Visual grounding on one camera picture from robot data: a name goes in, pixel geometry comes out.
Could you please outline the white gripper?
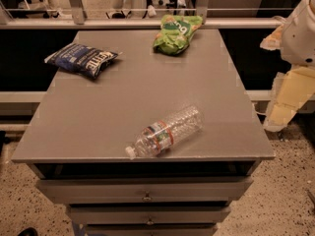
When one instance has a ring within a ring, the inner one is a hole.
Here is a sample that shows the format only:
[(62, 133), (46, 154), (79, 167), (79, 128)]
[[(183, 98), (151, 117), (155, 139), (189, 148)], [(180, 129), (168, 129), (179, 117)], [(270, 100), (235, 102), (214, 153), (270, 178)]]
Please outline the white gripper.
[(260, 43), (265, 50), (280, 50), (282, 58), (293, 65), (274, 78), (271, 101), (263, 123), (265, 130), (279, 132), (315, 93), (315, 0), (301, 0), (287, 17)]

